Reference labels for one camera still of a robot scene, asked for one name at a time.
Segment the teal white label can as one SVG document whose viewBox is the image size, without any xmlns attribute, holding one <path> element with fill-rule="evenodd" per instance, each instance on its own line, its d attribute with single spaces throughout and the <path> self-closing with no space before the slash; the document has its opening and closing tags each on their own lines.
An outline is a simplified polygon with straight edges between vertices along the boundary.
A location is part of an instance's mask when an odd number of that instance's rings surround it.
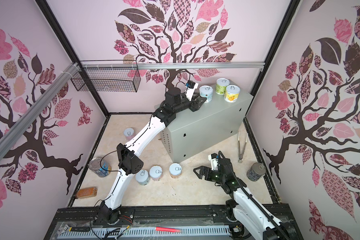
<svg viewBox="0 0 360 240">
<path fill-rule="evenodd" d="M 211 86 L 201 86 L 199 88 L 199 95 L 206 98 L 205 103 L 209 103 L 213 98 L 214 89 Z"/>
</svg>

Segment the green label can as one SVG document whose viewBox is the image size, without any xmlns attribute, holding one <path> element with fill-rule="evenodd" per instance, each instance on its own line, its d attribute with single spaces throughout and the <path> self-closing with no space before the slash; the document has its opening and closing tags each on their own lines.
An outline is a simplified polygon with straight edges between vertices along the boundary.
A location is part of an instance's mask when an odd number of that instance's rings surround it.
<svg viewBox="0 0 360 240">
<path fill-rule="evenodd" d="M 226 92 L 227 86 L 230 85 L 230 81 L 225 78 L 217 79 L 216 81 L 216 94 L 217 95 L 224 95 Z"/>
</svg>

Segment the yellow label can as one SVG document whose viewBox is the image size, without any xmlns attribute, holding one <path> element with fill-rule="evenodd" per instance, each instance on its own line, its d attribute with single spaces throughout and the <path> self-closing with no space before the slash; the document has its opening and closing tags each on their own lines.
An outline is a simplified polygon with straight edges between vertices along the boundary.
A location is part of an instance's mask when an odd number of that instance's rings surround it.
<svg viewBox="0 0 360 240">
<path fill-rule="evenodd" d="M 224 94 L 224 100 L 228 103 L 234 103 L 237 101 L 241 89 L 235 85 L 229 85 L 226 87 Z"/>
</svg>

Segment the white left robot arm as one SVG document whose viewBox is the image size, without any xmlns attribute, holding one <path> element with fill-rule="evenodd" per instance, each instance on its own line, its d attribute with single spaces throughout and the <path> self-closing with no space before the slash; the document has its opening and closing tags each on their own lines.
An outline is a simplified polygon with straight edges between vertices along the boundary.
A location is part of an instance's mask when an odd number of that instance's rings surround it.
<svg viewBox="0 0 360 240">
<path fill-rule="evenodd" d="M 107 224 L 115 224 L 120 218 L 120 208 L 125 191 L 134 175 L 143 168 L 143 161 L 139 158 L 145 147 L 154 137 L 163 131 L 176 118 L 176 114 L 189 109 L 198 111 L 207 98 L 195 93 L 198 84 L 193 87 L 187 84 L 184 93 L 179 88 L 169 89 L 165 93 L 165 100 L 153 112 L 145 127 L 126 144 L 119 144 L 116 152 L 119 160 L 118 175 L 106 199 L 100 204 L 98 217 Z"/>
</svg>

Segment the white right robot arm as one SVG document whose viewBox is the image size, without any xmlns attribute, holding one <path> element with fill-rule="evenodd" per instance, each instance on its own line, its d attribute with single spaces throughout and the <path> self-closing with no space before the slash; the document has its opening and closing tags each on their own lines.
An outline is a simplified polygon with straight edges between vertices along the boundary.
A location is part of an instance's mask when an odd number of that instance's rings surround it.
<svg viewBox="0 0 360 240">
<path fill-rule="evenodd" d="M 226 202 L 227 217 L 243 224 L 256 240 L 297 240 L 296 229 L 268 211 L 239 179 L 231 163 L 218 163 L 215 168 L 200 166 L 193 169 L 199 179 L 219 185 L 231 199 Z"/>
</svg>

